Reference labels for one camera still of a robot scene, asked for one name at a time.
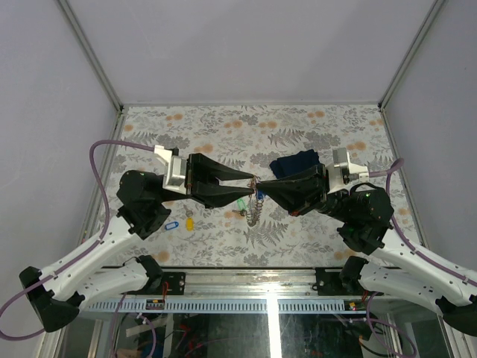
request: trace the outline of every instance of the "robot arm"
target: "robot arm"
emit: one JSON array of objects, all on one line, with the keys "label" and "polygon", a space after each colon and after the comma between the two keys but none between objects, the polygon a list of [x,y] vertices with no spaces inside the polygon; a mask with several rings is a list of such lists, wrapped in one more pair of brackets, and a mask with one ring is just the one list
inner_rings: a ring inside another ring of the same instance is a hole
[{"label": "robot arm", "polygon": [[123,206],[111,218],[103,239],[97,233],[57,262],[41,269],[28,267],[20,274],[25,288],[53,277],[27,294],[46,332],[65,327],[83,308],[111,295],[138,290],[155,293],[162,270],[152,257],[137,257],[136,262],[108,273],[95,272],[111,257],[161,228],[171,213],[162,205],[164,201],[190,198],[213,208],[253,193],[247,187],[219,185],[219,180],[251,179],[252,174],[202,154],[184,159],[177,149],[161,145],[156,145],[154,153],[165,165],[165,174],[131,170],[122,175],[117,196]]},{"label": "robot arm", "polygon": [[[390,224],[394,209],[389,195],[383,188],[363,183],[368,178],[367,168],[352,164],[342,148],[333,151],[333,163],[326,167],[320,164],[292,177],[261,182],[257,189],[290,215],[317,210],[343,222],[338,232],[348,247],[408,272],[386,271],[351,257],[340,275],[344,285],[358,283],[363,289],[404,298],[442,315],[455,329],[477,336],[477,272],[424,247],[409,248]],[[357,180],[361,183],[348,190]],[[360,186],[371,189],[357,191]]]}]

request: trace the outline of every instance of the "perforated metal strip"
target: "perforated metal strip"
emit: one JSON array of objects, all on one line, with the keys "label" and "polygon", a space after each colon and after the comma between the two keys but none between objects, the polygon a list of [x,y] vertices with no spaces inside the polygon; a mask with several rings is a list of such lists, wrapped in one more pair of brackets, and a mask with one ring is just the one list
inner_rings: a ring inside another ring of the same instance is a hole
[{"label": "perforated metal strip", "polygon": [[[279,299],[280,313],[359,313],[345,311],[343,300],[291,300]],[[98,302],[88,307],[90,312],[114,312],[119,299]],[[267,313],[266,299],[190,299],[168,298],[163,304],[150,304],[144,298],[126,298],[119,312],[151,313]]]}]

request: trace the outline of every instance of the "flower pattern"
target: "flower pattern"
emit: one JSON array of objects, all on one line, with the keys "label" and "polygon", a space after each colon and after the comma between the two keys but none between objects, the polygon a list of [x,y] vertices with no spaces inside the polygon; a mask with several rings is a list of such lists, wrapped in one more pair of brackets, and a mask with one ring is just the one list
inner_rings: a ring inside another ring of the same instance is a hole
[{"label": "flower pattern", "polygon": [[[371,171],[387,169],[394,160],[384,122],[373,105],[129,107],[125,115],[123,140],[177,147],[183,157],[204,153],[262,180],[274,179],[269,168],[272,160],[307,149],[316,150],[320,161],[327,164],[332,149],[347,147],[352,161]],[[116,191],[128,169],[157,174],[164,170],[150,152],[118,148],[107,182],[112,215],[121,206]],[[385,184],[384,178],[372,181]],[[405,234],[417,242],[399,175],[391,181],[391,200]],[[192,200],[164,205],[172,211],[167,222],[177,221],[179,227],[159,229],[109,264],[150,254],[167,266],[342,266],[357,254],[336,232],[340,222],[316,212],[289,216],[269,198],[254,227],[248,227],[245,218],[233,211],[239,209],[237,203],[213,210]],[[193,231],[186,229],[187,210],[193,212]],[[98,229],[103,222],[101,208]]]}]

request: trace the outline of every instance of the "folded cloth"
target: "folded cloth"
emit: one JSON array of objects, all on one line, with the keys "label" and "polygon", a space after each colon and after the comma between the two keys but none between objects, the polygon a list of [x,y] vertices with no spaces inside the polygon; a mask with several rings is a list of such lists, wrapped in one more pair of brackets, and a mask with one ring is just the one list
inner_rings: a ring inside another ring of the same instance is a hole
[{"label": "folded cloth", "polygon": [[293,174],[301,173],[313,166],[320,164],[319,156],[316,151],[301,151],[298,154],[288,157],[281,157],[270,163],[270,169],[277,179],[288,177]]}]

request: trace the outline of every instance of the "table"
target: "table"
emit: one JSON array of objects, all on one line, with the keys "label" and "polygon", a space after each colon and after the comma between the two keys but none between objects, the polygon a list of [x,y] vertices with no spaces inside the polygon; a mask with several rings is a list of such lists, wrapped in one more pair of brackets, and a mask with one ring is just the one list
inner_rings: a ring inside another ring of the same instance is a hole
[{"label": "table", "polygon": [[[274,179],[268,167],[272,160],[307,149],[316,150],[327,164],[332,149],[346,147],[352,161],[370,171],[387,169],[394,160],[376,105],[137,106],[126,111],[122,139],[178,147],[184,157],[200,152],[262,180]],[[119,179],[129,169],[163,173],[152,153],[120,147],[107,181],[112,215],[121,206]],[[372,182],[384,186],[385,181]],[[418,242],[398,175],[391,182],[391,200],[404,233]],[[236,203],[214,210],[190,200],[165,206],[172,210],[166,223],[177,221],[179,227],[158,230],[109,264],[150,254],[163,266],[331,267],[356,254],[336,232],[340,222],[316,212],[288,216],[269,198],[255,227],[232,211],[238,209]],[[186,230],[187,210],[193,212],[193,231]],[[104,210],[98,229],[103,221]]]}]

